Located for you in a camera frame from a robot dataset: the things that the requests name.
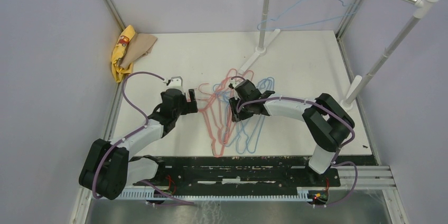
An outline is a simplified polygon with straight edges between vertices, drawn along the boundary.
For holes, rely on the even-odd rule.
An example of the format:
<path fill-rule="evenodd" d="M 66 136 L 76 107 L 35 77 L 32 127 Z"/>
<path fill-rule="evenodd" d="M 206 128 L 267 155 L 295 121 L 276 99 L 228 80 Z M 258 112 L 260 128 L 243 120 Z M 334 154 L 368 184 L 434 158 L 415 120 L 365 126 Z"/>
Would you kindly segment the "blue wire hanger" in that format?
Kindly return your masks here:
<path fill-rule="evenodd" d="M 242 122 L 232 122 L 229 99 L 235 95 L 234 91 L 230 88 L 219 91 L 217 84 L 213 86 L 213 89 L 215 91 L 214 95 L 219 102 L 218 105 L 224 106 L 220 108 L 220 111 L 224 112 L 223 115 L 220 115 L 220 118 L 226 119 L 226 124 L 223 127 L 224 131 L 221 135 L 223 146 L 234 146 L 238 154 L 255 154 L 265 117 L 256 116 L 255 118 L 249 118 Z"/>
<path fill-rule="evenodd" d="M 237 134 L 234 137 L 237 154 L 256 153 L 265 118 L 265 116 L 255 115 L 237 124 Z"/>
<path fill-rule="evenodd" d="M 261 20 L 257 25 L 257 30 L 259 30 L 259 31 L 261 31 L 261 30 L 271 31 L 272 30 L 273 31 L 276 29 L 280 29 L 280 30 L 296 29 L 296 28 L 301 28 L 301 27 L 305 27 L 305 26 L 316 25 L 316 24 L 320 24 L 320 23 L 324 23 L 324 22 L 343 19 L 346 16 L 354 15 L 357 12 L 358 6 L 360 4 L 360 3 L 350 3 L 349 4 L 349 3 L 345 3 L 343 0 L 336 0 L 341 4 L 342 7 L 347 8 L 347 12 L 344 13 L 343 15 L 338 15 L 338 16 L 325 18 L 322 20 L 314 21 L 314 22 L 307 22 L 307 23 L 297 24 L 297 25 L 280 26 L 280 27 L 267 27 L 266 26 L 268 22 L 277 22 L 278 20 L 281 19 L 281 17 L 283 15 L 285 15 L 286 13 L 291 11 L 293 8 L 299 6 L 304 1 L 307 1 L 307 0 L 298 0 L 295 4 L 291 5 L 289 8 L 287 8 L 286 10 L 284 10 L 283 12 L 278 14 L 275 18 L 267 18 L 265 20 Z"/>

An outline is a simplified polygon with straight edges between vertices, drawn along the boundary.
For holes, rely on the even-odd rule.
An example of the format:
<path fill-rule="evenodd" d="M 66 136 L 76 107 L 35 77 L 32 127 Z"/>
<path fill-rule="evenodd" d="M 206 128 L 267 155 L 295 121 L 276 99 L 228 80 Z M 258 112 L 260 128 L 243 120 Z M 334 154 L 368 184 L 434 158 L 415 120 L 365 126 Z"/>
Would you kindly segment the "pink wire hanger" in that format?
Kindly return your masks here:
<path fill-rule="evenodd" d="M 226 77 L 214 87 L 215 96 L 218 101 L 219 114 L 222 121 L 220 122 L 219 132 L 221 133 L 219 142 L 222 146 L 228 147 L 234 141 L 234 130 L 237 128 L 231 120 L 231 105 L 230 98 L 235 96 L 235 91 L 228 87 L 230 81 L 242 81 L 244 78 L 252 79 L 254 72 L 249 70 L 251 76 L 246 76 L 246 73 L 239 73 L 237 69 L 232 68 L 226 74 Z"/>
<path fill-rule="evenodd" d="M 197 91 L 203 94 L 204 97 L 199 98 L 204 103 L 202 108 L 199 108 L 199 113 L 203 116 L 204 123 L 206 125 L 208 136 L 211 140 L 210 148 L 213 157 L 220 158 L 224 156 L 225 146 L 222 146 L 219 142 L 221 133 L 219 132 L 220 122 L 222 119 L 219 114 L 218 101 L 213 93 L 202 90 L 202 87 L 208 85 L 208 82 L 202 83 L 198 86 Z"/>
<path fill-rule="evenodd" d="M 222 156 L 230 145 L 230 138 L 236 126 L 231 121 L 231 109 L 228 99 L 234 96 L 234 91 L 228 86 L 231 80 L 239 80 L 241 74 L 231 68 L 225 77 L 211 86 L 210 91 L 201 92 L 206 95 L 204 107 L 200 108 L 207 133 L 211 140 L 214 156 Z"/>

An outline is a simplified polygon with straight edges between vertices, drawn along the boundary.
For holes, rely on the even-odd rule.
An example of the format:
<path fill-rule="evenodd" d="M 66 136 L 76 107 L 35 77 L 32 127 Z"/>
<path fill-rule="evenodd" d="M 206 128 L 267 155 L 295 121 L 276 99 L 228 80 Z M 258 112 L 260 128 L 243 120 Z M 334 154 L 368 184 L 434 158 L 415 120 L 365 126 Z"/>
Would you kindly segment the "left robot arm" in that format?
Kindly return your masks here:
<path fill-rule="evenodd" d="M 165 137 L 182 115 L 198 112 L 194 89 L 185 94 L 169 88 L 161 93 L 162 102 L 145 124 L 115 143 L 97 139 L 91 145 L 79 176 L 79 184 L 92 191 L 94 198 L 117 198 L 126 186 L 142 180 L 160 185 L 166 179 L 162 162 L 154 157 L 136 157 L 149 144 Z"/>

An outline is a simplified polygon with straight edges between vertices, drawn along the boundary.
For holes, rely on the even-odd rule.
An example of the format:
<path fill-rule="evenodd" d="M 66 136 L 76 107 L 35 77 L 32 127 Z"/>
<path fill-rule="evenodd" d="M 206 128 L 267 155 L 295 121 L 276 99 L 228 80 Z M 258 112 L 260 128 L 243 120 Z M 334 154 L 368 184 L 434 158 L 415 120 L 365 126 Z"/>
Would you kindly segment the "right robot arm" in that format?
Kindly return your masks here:
<path fill-rule="evenodd" d="M 340 150 L 354 140 L 355 123 L 347 112 L 327 93 L 314 100 L 287 97 L 273 90 L 261 92 L 250 80 L 232 77 L 229 99 L 232 121 L 240 122 L 254 115 L 282 116 L 304 122 L 316 143 L 305 171 L 308 184 L 318 186 L 326 180 L 326 171 Z"/>

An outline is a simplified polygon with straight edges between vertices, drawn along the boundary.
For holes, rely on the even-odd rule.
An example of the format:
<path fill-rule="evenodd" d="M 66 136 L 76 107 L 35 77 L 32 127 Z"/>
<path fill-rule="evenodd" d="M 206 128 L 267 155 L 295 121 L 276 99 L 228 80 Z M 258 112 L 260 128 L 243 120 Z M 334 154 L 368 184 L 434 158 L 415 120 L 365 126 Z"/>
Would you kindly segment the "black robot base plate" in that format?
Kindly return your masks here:
<path fill-rule="evenodd" d="M 160 156 L 149 181 L 168 186 L 175 196 L 296 195 L 297 188 L 340 187 L 337 169 L 317 174 L 308 156 L 168 157 Z"/>

